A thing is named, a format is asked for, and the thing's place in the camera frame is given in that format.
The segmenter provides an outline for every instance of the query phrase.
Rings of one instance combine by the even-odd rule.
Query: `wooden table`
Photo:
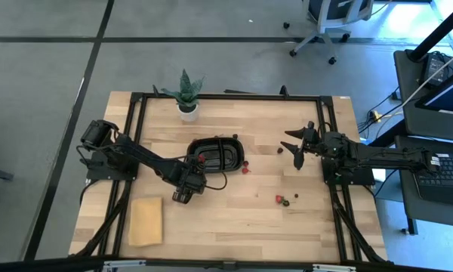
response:
[[[104,119],[124,128],[130,96],[130,92],[112,92]],[[359,139],[350,99],[333,97],[333,101],[338,130],[353,140]],[[229,172],[224,190],[205,189],[183,205],[171,200],[174,187],[141,165],[131,199],[163,198],[163,244],[129,246],[128,209],[120,255],[183,260],[339,261],[331,200],[319,157],[306,154],[304,166],[298,171],[291,153],[277,154],[280,141],[300,143],[284,134],[285,130],[299,129],[310,120],[319,124],[316,104],[223,99],[201,100],[200,104],[199,119],[187,123],[180,120],[173,99],[148,99],[140,144],[160,156],[173,157],[184,155],[193,139],[238,134],[251,172]],[[207,179],[210,186],[223,184],[221,174],[207,175]],[[99,181],[85,193],[70,253],[85,246],[102,224],[111,183]],[[285,196],[290,206],[276,204],[275,195]],[[350,186],[350,195],[357,227],[375,251],[386,258],[372,195],[361,186]],[[111,252],[115,231],[113,226],[107,252]],[[345,226],[344,239],[348,257],[353,258]]]

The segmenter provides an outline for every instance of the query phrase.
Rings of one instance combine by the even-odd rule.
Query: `black tray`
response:
[[[242,143],[231,137],[194,140],[187,152],[189,156],[205,157],[205,173],[235,171],[245,159]]]

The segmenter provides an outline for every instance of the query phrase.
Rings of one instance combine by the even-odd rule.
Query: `computer monitor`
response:
[[[421,98],[416,106],[453,114],[453,76],[447,78],[427,96]]]

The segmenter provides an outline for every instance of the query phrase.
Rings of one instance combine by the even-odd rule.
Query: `black desk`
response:
[[[395,144],[398,148],[425,147],[434,153],[453,153],[453,144],[440,141],[396,136]],[[414,228],[410,233],[416,232],[414,219],[453,225],[453,205],[421,199],[411,172],[406,170],[401,171],[401,185],[405,212],[408,217],[408,227]]]
[[[414,63],[408,59],[404,51],[394,52],[394,63],[398,77],[399,91],[402,101],[419,87],[423,63]],[[421,89],[414,99],[424,96],[429,90]],[[387,147],[394,142],[397,135],[420,135],[432,138],[453,140],[453,115],[438,113],[434,110],[425,110],[415,107],[416,101],[409,102],[403,107],[404,119],[384,132],[378,139],[370,143],[373,147]]]

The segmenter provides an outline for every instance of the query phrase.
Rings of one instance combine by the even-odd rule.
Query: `yellow sponge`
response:
[[[163,242],[162,198],[135,199],[131,203],[129,245],[150,246]]]

